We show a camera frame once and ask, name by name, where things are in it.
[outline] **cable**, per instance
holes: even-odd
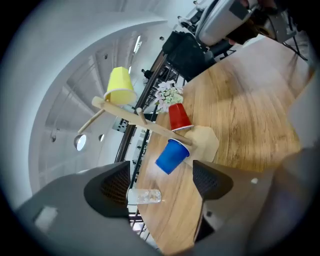
[[[295,50],[291,45],[287,44],[286,42],[282,43],[285,47],[291,49],[292,51],[295,52],[295,54],[299,55],[301,57],[301,59],[303,59],[304,61],[308,61],[308,59],[306,57],[304,57],[302,54],[300,54],[300,52],[298,52],[297,50]]]

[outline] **clear plastic cup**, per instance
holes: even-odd
[[[158,189],[130,188],[127,199],[129,205],[156,204],[161,202],[161,192]]]

